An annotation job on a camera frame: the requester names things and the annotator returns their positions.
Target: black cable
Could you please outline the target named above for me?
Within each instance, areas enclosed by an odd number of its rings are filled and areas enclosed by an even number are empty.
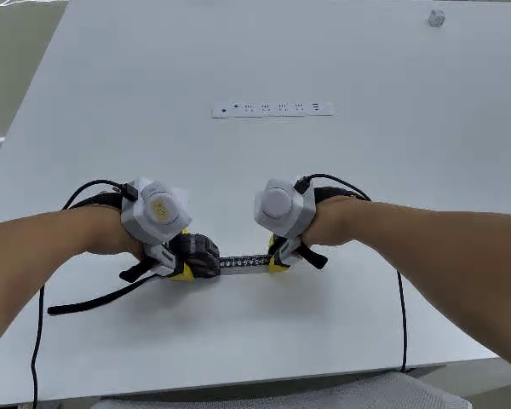
[[[359,187],[355,187],[353,184],[348,183],[347,181],[344,181],[343,179],[339,179],[338,177],[333,176],[333,175],[327,175],[325,173],[315,173],[314,175],[306,176],[303,179],[307,179],[308,181],[310,181],[310,180],[316,179],[316,178],[330,179],[332,181],[336,181],[337,183],[341,183],[342,185],[344,185],[346,187],[350,187],[355,192],[358,192],[365,200],[367,200],[369,202],[371,201],[369,196],[367,196],[367,194],[365,194],[365,192],[363,190],[361,190]]]
[[[401,359],[400,372],[405,373],[405,366],[407,365],[407,313],[405,311],[405,296],[403,294],[403,280],[398,270],[395,270],[398,275],[399,287],[399,302],[401,303],[401,320],[403,323],[403,357]]]
[[[370,197],[365,194],[363,190],[361,190],[358,187],[355,187],[353,184],[348,183],[347,181],[344,181],[343,179],[339,179],[336,176],[333,175],[327,175],[325,173],[315,173],[310,176],[305,176],[301,180],[310,182],[312,179],[316,178],[324,178],[324,179],[330,179],[332,181],[336,181],[337,183],[341,183],[342,185],[346,187],[350,187],[355,192],[359,193],[365,200],[371,201]],[[401,322],[403,326],[403,354],[401,357],[401,369],[400,371],[405,373],[405,367],[407,365],[407,344],[408,344],[408,337],[407,337],[407,313],[405,310],[405,295],[403,293],[403,280],[401,278],[401,273],[396,270],[396,274],[398,275],[398,287],[399,287],[399,303],[401,304]]]
[[[144,279],[139,279],[132,284],[127,285],[126,287],[120,288],[110,294],[106,294],[105,296],[95,298],[93,300],[83,301],[83,302],[75,302],[74,304],[65,304],[65,305],[55,305],[53,307],[48,308],[49,315],[63,315],[63,314],[74,314],[80,313],[82,311],[89,311],[93,308],[102,307],[112,301],[117,300],[118,298],[129,294],[131,291],[136,290],[142,284],[146,283],[150,279],[156,279],[160,277],[159,274],[153,274],[145,277]]]
[[[129,190],[130,185],[120,185],[114,181],[108,181],[106,179],[98,179],[95,181],[89,181],[81,186],[76,192],[72,194],[72,196],[66,201],[66,204],[62,207],[62,210],[67,210],[72,202],[76,199],[76,197],[86,188],[94,186],[94,185],[110,185],[116,187],[121,191],[121,193],[127,197],[128,199],[135,199],[135,193],[132,190]],[[37,406],[37,372],[36,372],[36,358],[38,350],[40,349],[40,342],[42,341],[42,326],[43,326],[43,295],[45,293],[45,285],[42,285],[39,292],[38,298],[38,317],[37,317],[37,333],[36,333],[36,342],[34,343],[34,351],[32,352],[31,359],[31,372],[32,372],[32,384],[34,385],[34,395],[32,397],[32,409],[36,409]]]

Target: ruler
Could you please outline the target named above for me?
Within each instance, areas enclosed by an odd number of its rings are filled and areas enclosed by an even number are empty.
[[[271,258],[268,254],[220,257],[221,275],[268,273]]]

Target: black strap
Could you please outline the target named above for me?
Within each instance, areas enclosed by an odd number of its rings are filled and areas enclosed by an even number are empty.
[[[324,200],[333,198],[335,196],[348,196],[350,198],[365,200],[356,192],[353,192],[352,190],[343,189],[342,187],[326,186],[314,188],[314,201],[316,202],[316,205],[320,202],[323,202]]]
[[[269,246],[267,254],[269,256],[272,256],[274,253],[278,251],[280,247],[282,247],[285,244],[286,241],[288,241],[287,238],[274,234],[273,243]]]
[[[143,274],[150,271],[156,265],[157,265],[157,260],[155,260],[151,257],[145,257],[135,266],[129,268],[128,270],[122,271],[119,274],[119,278],[124,279],[128,283],[134,283]]]
[[[90,206],[90,205],[104,205],[110,206],[121,211],[121,203],[123,201],[123,196],[121,193],[99,193],[91,198],[82,200],[81,202],[77,202],[70,209],[75,209],[77,207]]]
[[[76,302],[75,304],[66,304],[66,305],[55,305],[53,307],[48,308],[49,315],[63,315],[63,314],[72,314],[72,313],[80,313],[82,311],[89,311],[90,309],[100,307],[102,305],[106,305],[112,301],[117,300],[118,298],[124,296],[125,294],[129,294],[132,290],[137,289],[142,284],[147,282],[150,279],[154,279],[158,277],[157,274],[150,275],[136,281],[131,285],[127,285],[126,287],[111,292],[110,294],[106,294],[105,296],[95,298],[94,300],[84,301],[84,302]]]
[[[301,245],[297,247],[297,254],[307,260],[310,264],[312,264],[318,270],[324,268],[327,263],[327,257],[322,256],[312,250],[310,250],[306,244],[301,242]]]

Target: electrical outlet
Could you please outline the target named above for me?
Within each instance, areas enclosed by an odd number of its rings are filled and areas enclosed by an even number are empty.
[[[216,103],[212,108],[212,118],[305,117],[334,113],[333,104],[319,101],[235,101]]]

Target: forearm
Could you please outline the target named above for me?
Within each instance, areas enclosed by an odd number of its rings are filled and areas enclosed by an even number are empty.
[[[86,250],[87,217],[78,209],[0,223],[0,336],[56,269]]]
[[[350,220],[355,239],[378,251],[462,329],[511,361],[510,215],[379,203],[363,203],[349,214],[356,215]]]

